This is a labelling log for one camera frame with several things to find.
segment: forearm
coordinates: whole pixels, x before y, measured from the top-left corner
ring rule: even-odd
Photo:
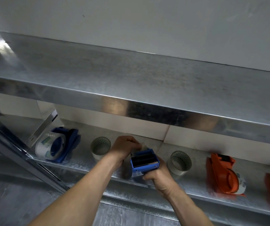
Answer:
[[[182,226],[213,226],[204,212],[199,209],[192,199],[179,187],[167,197]]]
[[[115,164],[111,158],[105,156],[30,225],[92,225],[99,202],[114,170]]]

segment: floor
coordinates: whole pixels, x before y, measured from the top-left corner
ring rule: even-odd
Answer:
[[[47,184],[0,175],[0,226],[26,225],[60,196]],[[100,204],[94,226],[177,226],[178,222]]]

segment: orange tape dispenser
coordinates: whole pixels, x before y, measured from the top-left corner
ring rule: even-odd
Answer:
[[[235,160],[230,156],[212,153],[211,161],[220,190],[226,194],[243,195],[246,190],[246,182],[239,172],[232,169]]]

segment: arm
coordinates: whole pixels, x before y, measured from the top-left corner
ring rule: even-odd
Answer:
[[[173,207],[182,226],[213,226],[211,221],[199,209],[192,199],[178,186],[171,177],[166,163],[160,160],[160,167],[144,175],[144,180],[152,179],[156,190],[167,199]]]
[[[29,225],[92,225],[112,173],[131,150],[141,145],[132,136],[118,137],[109,153],[65,194],[40,213]]]

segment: hand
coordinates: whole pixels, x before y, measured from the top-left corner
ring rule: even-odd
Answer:
[[[162,158],[157,157],[160,161],[160,166],[158,169],[149,171],[143,176],[144,180],[152,179],[156,190],[160,193],[160,195],[168,199],[170,195],[172,195],[175,191],[180,190],[181,188],[172,178],[166,163],[162,160]]]
[[[140,149],[141,144],[133,136],[120,136],[115,140],[107,156],[112,157],[112,160],[114,160],[116,164],[115,168],[118,168],[132,150]]]

